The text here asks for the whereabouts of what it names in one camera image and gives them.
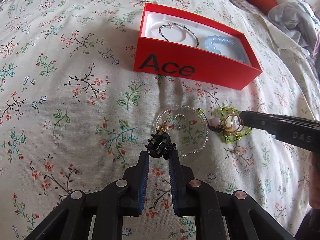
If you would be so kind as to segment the red Ace box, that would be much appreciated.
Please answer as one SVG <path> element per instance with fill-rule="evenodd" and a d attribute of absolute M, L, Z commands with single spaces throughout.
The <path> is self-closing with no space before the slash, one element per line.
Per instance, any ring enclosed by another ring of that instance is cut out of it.
<path fill-rule="evenodd" d="M 146 3 L 134 70 L 241 90 L 263 71 L 245 35 L 182 9 Z"/>

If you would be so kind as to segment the grey crumpled cloth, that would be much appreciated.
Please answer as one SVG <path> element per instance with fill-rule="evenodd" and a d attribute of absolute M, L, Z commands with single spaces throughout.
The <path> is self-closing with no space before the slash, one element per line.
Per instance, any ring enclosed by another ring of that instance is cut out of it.
<path fill-rule="evenodd" d="M 300 2 L 281 3 L 268 12 L 273 25 L 306 49 L 311 57 L 319 52 L 319 20 Z"/>

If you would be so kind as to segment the floral bed sheet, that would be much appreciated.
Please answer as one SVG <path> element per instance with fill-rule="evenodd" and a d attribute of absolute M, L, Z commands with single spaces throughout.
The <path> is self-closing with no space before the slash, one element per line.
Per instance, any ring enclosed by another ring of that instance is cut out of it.
<path fill-rule="evenodd" d="M 240 31 L 263 72 L 240 91 L 135 72 L 148 2 Z M 310 57 L 245 0 L 3 0 L 1 239 L 25 239 L 72 191 L 121 178 L 164 120 L 197 178 L 246 191 L 296 234 L 309 210 L 309 153 L 256 129 L 225 143 L 197 111 L 212 118 L 223 106 L 319 118 Z"/>

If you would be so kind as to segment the black rhinestone hair clip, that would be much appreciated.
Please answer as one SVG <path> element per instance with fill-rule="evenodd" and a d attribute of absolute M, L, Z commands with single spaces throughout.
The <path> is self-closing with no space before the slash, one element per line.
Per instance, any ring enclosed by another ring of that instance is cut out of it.
<path fill-rule="evenodd" d="M 163 158 L 168 160 L 176 151 L 176 144 L 171 141 L 167 132 L 157 130 L 155 134 L 148 139 L 148 145 L 145 145 L 148 155 L 152 158 Z"/>

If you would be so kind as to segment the gold flower charm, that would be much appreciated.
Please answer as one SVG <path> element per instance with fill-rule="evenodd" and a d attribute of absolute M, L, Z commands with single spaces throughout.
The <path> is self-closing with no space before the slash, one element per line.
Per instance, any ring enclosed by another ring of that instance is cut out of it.
<path fill-rule="evenodd" d="M 169 129 L 167 120 L 164 120 L 161 124 L 159 124 L 156 129 L 161 132 L 166 132 Z"/>

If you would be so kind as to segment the green bead gold ring ornament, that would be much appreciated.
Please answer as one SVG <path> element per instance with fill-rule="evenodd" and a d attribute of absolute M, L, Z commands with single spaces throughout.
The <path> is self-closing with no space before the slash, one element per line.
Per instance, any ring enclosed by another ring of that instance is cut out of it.
<path fill-rule="evenodd" d="M 206 117 L 204 110 L 198 108 L 197 111 L 203 115 L 208 129 L 220 134 L 227 144 L 242 140 L 252 132 L 252 128 L 244 125 L 240 111 L 235 107 L 219 107 L 217 115 L 211 119 Z"/>

